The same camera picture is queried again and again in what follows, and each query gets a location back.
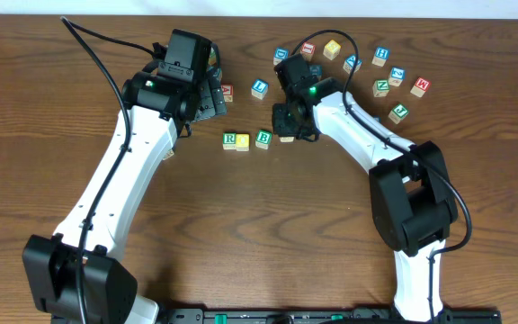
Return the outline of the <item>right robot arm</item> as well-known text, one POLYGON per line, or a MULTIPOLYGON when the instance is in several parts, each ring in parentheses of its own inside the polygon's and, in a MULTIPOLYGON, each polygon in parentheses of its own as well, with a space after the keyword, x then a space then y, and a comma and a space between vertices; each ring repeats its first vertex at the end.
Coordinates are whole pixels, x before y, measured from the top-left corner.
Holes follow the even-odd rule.
POLYGON ((272 109, 282 137, 336 141, 368 174, 373 223, 393 250, 394 306, 408 321, 434 321, 442 313, 440 260, 464 203, 452 186, 441 150, 416 145, 367 114, 334 78, 281 77, 284 103, 272 109))

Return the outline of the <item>blue 2 wooden block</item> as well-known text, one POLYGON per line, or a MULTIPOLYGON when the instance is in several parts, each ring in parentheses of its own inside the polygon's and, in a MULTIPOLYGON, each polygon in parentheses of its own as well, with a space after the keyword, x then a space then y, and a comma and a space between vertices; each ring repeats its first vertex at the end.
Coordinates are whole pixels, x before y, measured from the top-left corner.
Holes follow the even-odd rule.
POLYGON ((390 86, 400 86, 402 82, 404 81, 406 76, 406 71, 403 68, 400 67, 393 67, 390 70, 389 76, 388 76, 388 84, 390 86))

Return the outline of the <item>blue D wooden block upper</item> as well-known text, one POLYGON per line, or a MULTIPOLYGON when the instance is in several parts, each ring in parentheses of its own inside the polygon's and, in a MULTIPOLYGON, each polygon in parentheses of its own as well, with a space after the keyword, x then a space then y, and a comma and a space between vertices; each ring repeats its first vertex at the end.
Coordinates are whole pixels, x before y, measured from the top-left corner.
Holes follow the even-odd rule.
POLYGON ((277 48, 273 53, 273 64, 276 66, 289 56, 289 51, 285 48, 277 48))

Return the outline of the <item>red A wooden block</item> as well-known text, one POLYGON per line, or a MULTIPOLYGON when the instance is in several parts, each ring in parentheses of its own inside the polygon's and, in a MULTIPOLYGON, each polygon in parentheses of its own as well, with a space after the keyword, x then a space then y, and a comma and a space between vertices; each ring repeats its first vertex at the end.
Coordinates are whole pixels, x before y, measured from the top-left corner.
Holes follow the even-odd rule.
POLYGON ((226 103, 233 101, 234 87, 232 85, 222 85, 222 94, 226 103))

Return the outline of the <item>blue L wooden block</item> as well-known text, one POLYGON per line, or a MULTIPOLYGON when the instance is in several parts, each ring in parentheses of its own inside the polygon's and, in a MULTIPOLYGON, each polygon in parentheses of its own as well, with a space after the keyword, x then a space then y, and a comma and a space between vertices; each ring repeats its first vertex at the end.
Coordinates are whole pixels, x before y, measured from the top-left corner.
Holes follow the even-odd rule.
POLYGON ((253 97, 263 100, 268 92, 269 85, 262 79, 256 79, 251 87, 253 97))

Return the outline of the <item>yellow top wooden block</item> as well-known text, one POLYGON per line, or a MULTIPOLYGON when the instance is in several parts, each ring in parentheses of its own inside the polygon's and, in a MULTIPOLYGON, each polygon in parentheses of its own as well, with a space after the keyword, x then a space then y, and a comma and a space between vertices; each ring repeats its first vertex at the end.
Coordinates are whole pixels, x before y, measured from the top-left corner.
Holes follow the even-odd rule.
POLYGON ((334 60, 340 53, 341 45, 335 41, 330 40, 324 47, 323 55, 329 60, 334 60))

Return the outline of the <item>yellow O wooden block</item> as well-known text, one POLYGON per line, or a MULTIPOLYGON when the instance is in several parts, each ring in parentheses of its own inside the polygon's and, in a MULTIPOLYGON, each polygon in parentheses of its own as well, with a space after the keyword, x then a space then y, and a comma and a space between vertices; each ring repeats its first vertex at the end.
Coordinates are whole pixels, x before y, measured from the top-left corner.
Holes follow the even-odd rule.
POLYGON ((238 133, 236 135, 236 151, 248 151, 250 148, 250 135, 238 133))
POLYGON ((281 143, 290 143, 290 142, 293 142, 295 140, 294 137, 279 137, 279 140, 281 143))

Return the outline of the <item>green N wooden block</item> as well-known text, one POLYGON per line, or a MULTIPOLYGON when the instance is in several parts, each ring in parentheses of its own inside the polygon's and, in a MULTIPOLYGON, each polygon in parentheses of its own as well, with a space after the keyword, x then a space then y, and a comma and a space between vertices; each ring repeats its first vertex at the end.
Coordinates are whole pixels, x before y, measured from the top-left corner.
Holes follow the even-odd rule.
POLYGON ((390 90, 389 81, 387 79, 377 79, 372 86, 374 97, 385 97, 390 90))

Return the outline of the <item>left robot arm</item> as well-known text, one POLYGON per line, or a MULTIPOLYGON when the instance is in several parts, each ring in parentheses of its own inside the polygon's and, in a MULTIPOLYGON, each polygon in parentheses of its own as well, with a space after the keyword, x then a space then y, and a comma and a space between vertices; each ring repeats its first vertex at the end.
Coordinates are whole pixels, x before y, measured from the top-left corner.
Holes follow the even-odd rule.
POLYGON ((26 243, 22 262, 35 307, 53 322, 156 322, 159 305, 138 294, 121 264, 130 225, 182 130, 227 111, 219 67, 187 74, 147 67, 125 83, 111 142, 76 206, 51 238, 26 243))

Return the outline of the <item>green B wooden block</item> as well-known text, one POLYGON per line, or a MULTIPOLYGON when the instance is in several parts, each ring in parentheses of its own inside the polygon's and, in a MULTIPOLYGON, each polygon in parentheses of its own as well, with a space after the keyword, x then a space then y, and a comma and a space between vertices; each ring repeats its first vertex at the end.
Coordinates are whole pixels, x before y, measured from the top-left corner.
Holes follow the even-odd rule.
POLYGON ((267 130, 259 130, 255 137, 255 146, 259 149, 268 149, 272 142, 272 133, 267 130))

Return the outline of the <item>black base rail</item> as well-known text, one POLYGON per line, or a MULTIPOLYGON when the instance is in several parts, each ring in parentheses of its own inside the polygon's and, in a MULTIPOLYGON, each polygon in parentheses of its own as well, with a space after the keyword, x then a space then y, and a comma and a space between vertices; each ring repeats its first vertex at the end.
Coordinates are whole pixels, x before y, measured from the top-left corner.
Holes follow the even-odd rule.
MULTIPOLYGON (((502 324, 498 310, 443 310, 442 324, 502 324)), ((161 310, 156 324, 356 324, 415 323, 394 308, 360 307, 353 310, 161 310)))

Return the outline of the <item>green R wooden block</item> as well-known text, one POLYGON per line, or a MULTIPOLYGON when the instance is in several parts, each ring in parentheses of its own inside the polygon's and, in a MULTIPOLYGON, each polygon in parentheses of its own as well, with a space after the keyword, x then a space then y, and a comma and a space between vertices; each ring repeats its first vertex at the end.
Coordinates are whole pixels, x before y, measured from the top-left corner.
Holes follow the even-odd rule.
POLYGON ((237 148, 237 135, 230 132, 223 133, 222 147, 224 150, 235 150, 237 148))

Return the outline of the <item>blue X wooden block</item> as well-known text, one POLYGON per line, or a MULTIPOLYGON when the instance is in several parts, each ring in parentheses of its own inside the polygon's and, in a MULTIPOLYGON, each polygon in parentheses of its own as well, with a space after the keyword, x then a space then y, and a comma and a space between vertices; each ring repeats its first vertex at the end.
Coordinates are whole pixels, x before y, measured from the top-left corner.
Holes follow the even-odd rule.
POLYGON ((345 73, 350 74, 351 72, 356 73, 362 66, 362 60, 356 59, 354 55, 351 55, 344 61, 343 70, 345 73))

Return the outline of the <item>green 4 wooden block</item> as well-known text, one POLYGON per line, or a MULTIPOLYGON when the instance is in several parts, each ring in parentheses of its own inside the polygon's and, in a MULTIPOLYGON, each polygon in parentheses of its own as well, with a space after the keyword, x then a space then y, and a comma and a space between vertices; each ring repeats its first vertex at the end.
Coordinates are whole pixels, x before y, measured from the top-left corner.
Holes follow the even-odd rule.
POLYGON ((170 149, 170 150, 168 150, 168 151, 165 153, 165 155, 164 155, 164 157, 163 157, 163 160, 169 159, 169 158, 171 158, 173 155, 174 155, 174 151, 173 151, 172 149, 170 149))

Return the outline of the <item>blue d wooden block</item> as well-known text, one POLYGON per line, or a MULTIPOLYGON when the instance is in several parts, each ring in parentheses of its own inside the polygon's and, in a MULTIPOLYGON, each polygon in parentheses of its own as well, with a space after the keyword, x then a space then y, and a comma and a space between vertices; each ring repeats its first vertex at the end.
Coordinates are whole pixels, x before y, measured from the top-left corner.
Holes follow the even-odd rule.
POLYGON ((323 74, 323 69, 320 65, 311 65, 309 67, 309 71, 313 76, 316 76, 318 80, 321 79, 323 74))
POLYGON ((285 48, 277 48, 273 53, 273 64, 276 66, 289 56, 289 51, 285 48))

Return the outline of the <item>blue D wooden block lower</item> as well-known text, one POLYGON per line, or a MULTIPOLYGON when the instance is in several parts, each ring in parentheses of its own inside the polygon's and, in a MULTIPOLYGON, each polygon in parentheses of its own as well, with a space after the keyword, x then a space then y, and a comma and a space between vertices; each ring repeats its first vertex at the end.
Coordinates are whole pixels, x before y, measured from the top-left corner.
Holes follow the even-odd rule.
POLYGON ((321 79, 323 74, 323 69, 320 65, 311 65, 309 67, 309 71, 313 76, 316 76, 318 80, 321 79))

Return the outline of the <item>red M wooden block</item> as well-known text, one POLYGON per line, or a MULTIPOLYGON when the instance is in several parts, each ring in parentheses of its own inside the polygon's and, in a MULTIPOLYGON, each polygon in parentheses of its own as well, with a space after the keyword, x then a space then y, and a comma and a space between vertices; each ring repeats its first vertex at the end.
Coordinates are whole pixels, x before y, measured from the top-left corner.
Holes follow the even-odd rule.
POLYGON ((412 95, 415 95, 419 98, 423 97, 428 89, 431 86, 431 82, 423 77, 417 78, 417 80, 414 82, 413 87, 410 90, 410 93, 412 95))

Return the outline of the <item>blue H wooden block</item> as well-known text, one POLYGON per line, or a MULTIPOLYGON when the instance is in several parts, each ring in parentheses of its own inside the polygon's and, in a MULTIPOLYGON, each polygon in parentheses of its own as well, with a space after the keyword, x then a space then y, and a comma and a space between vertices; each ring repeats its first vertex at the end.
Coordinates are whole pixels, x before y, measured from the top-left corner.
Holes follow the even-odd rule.
POLYGON ((390 50, 384 47, 377 47, 373 54, 371 63, 378 67, 383 67, 389 59, 390 50))

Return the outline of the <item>green J wooden block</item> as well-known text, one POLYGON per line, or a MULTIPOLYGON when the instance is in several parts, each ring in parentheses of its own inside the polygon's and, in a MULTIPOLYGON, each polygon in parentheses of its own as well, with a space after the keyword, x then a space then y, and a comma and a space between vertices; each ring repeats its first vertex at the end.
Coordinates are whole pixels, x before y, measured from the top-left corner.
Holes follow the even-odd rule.
POLYGON ((401 103, 395 105, 388 114, 388 118, 395 124, 400 124, 409 114, 408 109, 401 103))

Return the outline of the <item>red I wooden block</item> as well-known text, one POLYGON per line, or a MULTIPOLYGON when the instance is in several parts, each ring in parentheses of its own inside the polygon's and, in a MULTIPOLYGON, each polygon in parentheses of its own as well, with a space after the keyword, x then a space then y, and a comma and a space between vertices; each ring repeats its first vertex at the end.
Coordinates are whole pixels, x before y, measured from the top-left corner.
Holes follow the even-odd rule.
POLYGON ((316 48, 313 43, 306 41, 300 47, 300 54, 307 62, 310 62, 316 52, 316 48))

